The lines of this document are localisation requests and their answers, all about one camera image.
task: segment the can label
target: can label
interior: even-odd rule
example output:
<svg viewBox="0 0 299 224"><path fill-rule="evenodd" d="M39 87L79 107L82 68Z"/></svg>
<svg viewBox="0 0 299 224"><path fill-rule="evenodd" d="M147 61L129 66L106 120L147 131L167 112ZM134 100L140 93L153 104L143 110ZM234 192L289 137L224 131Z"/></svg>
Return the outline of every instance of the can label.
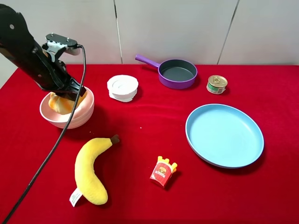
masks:
<svg viewBox="0 0 299 224"><path fill-rule="evenodd" d="M171 168L169 165L163 162L157 162L150 176L152 180L154 180L156 183L161 184L162 187L165 186L165 184L168 182L170 177L171 177Z"/></svg>
<svg viewBox="0 0 299 224"><path fill-rule="evenodd" d="M221 94L225 91L225 87L215 87L215 86L212 86L209 82L207 83L206 85L206 89L211 92L211 93L214 93L214 94Z"/></svg>

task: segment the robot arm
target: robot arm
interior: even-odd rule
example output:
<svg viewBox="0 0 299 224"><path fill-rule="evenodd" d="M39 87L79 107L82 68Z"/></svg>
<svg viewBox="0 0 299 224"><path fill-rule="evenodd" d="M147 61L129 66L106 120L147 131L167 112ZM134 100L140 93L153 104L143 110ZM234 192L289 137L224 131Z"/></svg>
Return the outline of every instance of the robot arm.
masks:
<svg viewBox="0 0 299 224"><path fill-rule="evenodd" d="M79 54L77 41L48 34L42 47L29 33L21 13L0 4L0 53L26 72L42 90L75 101L80 84L59 60L64 53ZM82 88L80 96L86 92Z"/></svg>

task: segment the cable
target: cable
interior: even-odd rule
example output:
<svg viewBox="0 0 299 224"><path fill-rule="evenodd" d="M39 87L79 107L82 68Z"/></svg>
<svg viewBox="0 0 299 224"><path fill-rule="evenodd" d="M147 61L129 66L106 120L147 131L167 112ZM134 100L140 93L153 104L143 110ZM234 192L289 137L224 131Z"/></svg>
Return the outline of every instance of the cable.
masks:
<svg viewBox="0 0 299 224"><path fill-rule="evenodd" d="M30 188L32 187L33 183L36 181L38 175L40 174L40 172L42 171L42 169L44 168L44 166L47 164L47 162L49 161L49 159L51 158L51 156L53 155L53 153L55 152L56 148L58 147L62 137L64 136L72 117L74 116L74 112L77 106L77 103L79 101L79 97L80 97L80 92L81 89L83 87L83 82L84 82L84 78L85 78L85 73L86 73L86 56L85 56L85 49L83 47L83 45L78 45L78 48L81 48L83 51L83 65L84 65L84 70L83 70L83 75L82 75L82 79L81 79L81 83L80 83L80 87L78 90L78 94L76 96L76 100L73 106L73 109L71 111L70 117L67 121L67 123L65 124L60 136L58 137L54 147L52 148L52 150L50 151L50 153L47 155L46 159L43 161L43 163L41 164L41 166L39 167L39 169L37 170L36 174L34 174L33 178L31 179L30 183L28 184L28 186L26 187L25 191L23 192L23 194L21 195L21 197L19 198L19 200L17 201L17 203L14 205L14 207L11 209L11 211L9 212L8 216L4 219L2 224L6 224L9 219L11 218L11 216L13 215L13 213L16 211L16 209L19 207L19 205L21 204L21 202L23 201L23 199L25 198L26 194L28 193L28 191L30 190Z"/></svg>

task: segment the toy bread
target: toy bread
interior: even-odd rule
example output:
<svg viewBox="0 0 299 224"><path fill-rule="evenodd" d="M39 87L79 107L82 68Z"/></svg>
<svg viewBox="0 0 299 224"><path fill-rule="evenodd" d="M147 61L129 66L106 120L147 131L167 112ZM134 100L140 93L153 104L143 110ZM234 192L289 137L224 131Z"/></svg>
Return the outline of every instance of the toy bread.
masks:
<svg viewBox="0 0 299 224"><path fill-rule="evenodd" d="M80 105L80 103L85 99L86 96L87 96L87 91L82 97L81 96L79 97L79 101L77 103L76 108ZM59 97L53 92L50 94L49 107L59 114L63 115L63 114L71 113L74 103L75 103L74 101Z"/></svg>

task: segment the toy french fries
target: toy french fries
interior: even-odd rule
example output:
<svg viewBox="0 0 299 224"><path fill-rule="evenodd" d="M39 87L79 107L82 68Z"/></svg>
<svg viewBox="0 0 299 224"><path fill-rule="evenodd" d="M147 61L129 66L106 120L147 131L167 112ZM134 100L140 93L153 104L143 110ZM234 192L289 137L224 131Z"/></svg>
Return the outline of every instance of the toy french fries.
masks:
<svg viewBox="0 0 299 224"><path fill-rule="evenodd" d="M177 166L178 165L175 162L170 165L169 159L163 159L162 156L158 156L158 162L150 176L150 179L164 188L168 180L171 178L171 175L177 171Z"/></svg>

